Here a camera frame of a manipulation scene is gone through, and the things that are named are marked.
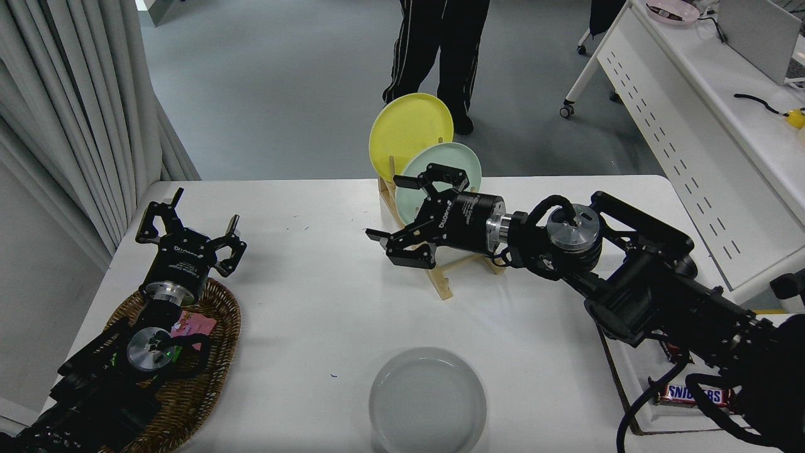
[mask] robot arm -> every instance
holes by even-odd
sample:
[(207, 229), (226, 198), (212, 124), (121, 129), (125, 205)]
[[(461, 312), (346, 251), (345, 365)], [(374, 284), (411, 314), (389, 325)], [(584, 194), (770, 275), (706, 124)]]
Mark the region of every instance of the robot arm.
[[(427, 198), (415, 221), (401, 231), (366, 234), (380, 242), (397, 265), (433, 268), (436, 248), (449, 246), (488, 256), (498, 265), (565, 281), (584, 297), (584, 307), (609, 338), (637, 347), (644, 339), (657, 339), (652, 332), (660, 330), (665, 339), (718, 368), (719, 376), (686, 379), (700, 410), (718, 426), (749, 443), (805, 451), (805, 316), (794, 316), (775, 328), (722, 297), (722, 288), (697, 283), (689, 256), (691, 239), (607, 193), (593, 194), (589, 206), (553, 195), (528, 214), (507, 214), (500, 197), (465, 192), (466, 179), (460, 170), (438, 164), (428, 165), (417, 178), (394, 177), (399, 187), (424, 189)], [(436, 192), (433, 181), (452, 187)], [(547, 216), (545, 225), (538, 226), (555, 206), (558, 209)], [(607, 217), (631, 230), (615, 231)], [(625, 255), (607, 279), (592, 271), (603, 240)], [(420, 243), (413, 251), (405, 250)], [(496, 254), (500, 246), (505, 248)], [(791, 291), (796, 294), (801, 288)], [(624, 416), (619, 451), (630, 418), (686, 363), (681, 360)], [(740, 428), (715, 407), (702, 384), (722, 389), (741, 386), (737, 409), (760, 435)]]
[[(169, 202), (152, 202), (137, 232), (139, 243), (159, 247), (145, 281), (140, 285), (145, 305), (134, 325), (123, 318), (78, 351), (58, 373), (51, 390), (56, 404), (16, 438), (0, 434), (0, 451), (13, 453), (96, 452), (106, 445), (120, 451), (133, 441), (162, 409), (156, 392), (169, 380), (197, 375), (207, 366), (207, 335), (171, 337), (182, 307), (198, 301), (211, 268), (228, 276), (240, 262), (246, 243), (235, 230), (235, 215), (217, 239), (185, 227), (175, 212), (183, 190)], [(154, 226), (161, 218), (165, 234)], [(232, 249), (218, 260), (216, 251)], [(189, 369), (175, 367), (180, 347), (200, 345)]]

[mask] table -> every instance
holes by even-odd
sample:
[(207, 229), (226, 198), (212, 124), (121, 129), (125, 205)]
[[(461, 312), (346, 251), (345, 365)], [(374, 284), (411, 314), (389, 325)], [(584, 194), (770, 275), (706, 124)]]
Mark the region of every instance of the table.
[[(595, 326), (564, 283), (522, 269), (495, 276), (475, 261), (448, 272), (454, 296), (441, 301), (424, 272), (393, 266), (365, 237), (366, 227), (394, 228), (375, 180), (161, 182), (141, 205), (178, 187), (184, 225), (219, 235), (237, 213), (249, 244), (237, 271), (220, 279), (241, 304), (238, 349), (217, 407), (180, 451), (371, 452), (374, 377), (393, 355), (419, 346), (456, 353), (481, 379), (489, 411), (476, 453), (614, 450), (621, 403)], [(503, 196), (508, 211), (530, 210), (553, 193), (588, 203), (598, 189), (699, 242), (662, 177), (488, 178), (481, 187)], [(71, 354), (144, 278), (156, 250), (134, 242), (137, 225)], [(693, 256), (700, 281), (718, 284), (706, 250)], [(608, 275), (621, 258), (605, 247), (598, 270)], [(756, 451), (720, 432), (627, 441), (630, 452)]]
[(805, 105), (722, 44), (712, 21), (675, 27), (627, 2), (568, 93), (601, 66), (685, 205), (737, 301), (805, 267), (805, 147), (779, 109)]

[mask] wicker basket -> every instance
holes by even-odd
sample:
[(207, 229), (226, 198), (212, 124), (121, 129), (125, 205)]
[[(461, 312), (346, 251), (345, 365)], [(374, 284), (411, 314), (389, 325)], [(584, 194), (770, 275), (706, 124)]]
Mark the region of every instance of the wicker basket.
[[(120, 318), (128, 317), (133, 323), (142, 308), (142, 296), (134, 293), (114, 311), (106, 327)], [(207, 279), (204, 295), (197, 305), (188, 311), (214, 318), (217, 322), (210, 332), (210, 353), (207, 368), (197, 376), (167, 382), (157, 393), (162, 410), (151, 424), (121, 453), (168, 453), (174, 451), (192, 436), (210, 415), (221, 394), (226, 373), (237, 346), (241, 331), (241, 311), (235, 296), (221, 283)], [(195, 362), (194, 350), (182, 351), (177, 365), (182, 359)], [(104, 453), (111, 452), (102, 448)]]

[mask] black shoe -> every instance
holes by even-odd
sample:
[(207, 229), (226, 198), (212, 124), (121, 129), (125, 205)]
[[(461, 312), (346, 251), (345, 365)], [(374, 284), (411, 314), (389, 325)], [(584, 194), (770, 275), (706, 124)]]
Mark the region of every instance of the black shoe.
[(470, 135), (475, 130), (472, 119), (466, 114), (453, 117), (453, 130), (458, 135)]

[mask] plate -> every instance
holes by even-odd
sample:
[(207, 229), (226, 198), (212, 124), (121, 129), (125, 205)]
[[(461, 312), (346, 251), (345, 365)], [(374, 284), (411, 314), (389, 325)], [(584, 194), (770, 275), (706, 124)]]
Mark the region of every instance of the plate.
[(690, 25), (699, 17), (700, 12), (695, 6), (682, 0), (652, 0), (646, 3), (649, 17), (669, 25)]
[[(430, 148), (423, 149), (416, 155), (408, 165), (402, 170), (402, 175), (407, 177), (417, 177), (425, 171), (428, 164), (442, 164), (449, 167), (461, 168), (467, 172), (469, 178), (470, 192), (477, 192), (481, 188), (481, 162), (478, 160), (473, 150), (461, 143), (439, 143)], [(450, 186), (446, 182), (436, 182), (433, 184), (440, 192)], [(423, 190), (400, 189), (394, 193), (394, 200), (397, 203), (397, 215), (400, 216), (406, 225), (414, 222), (416, 213), (422, 205), (427, 195)]]
[(378, 175), (391, 182), (397, 173), (423, 149), (453, 137), (450, 110), (436, 96), (412, 93), (397, 98), (381, 110), (369, 133), (369, 158)]
[(369, 418), (388, 453), (466, 453), (486, 424), (486, 396), (462, 359), (418, 347), (383, 366), (369, 395)]

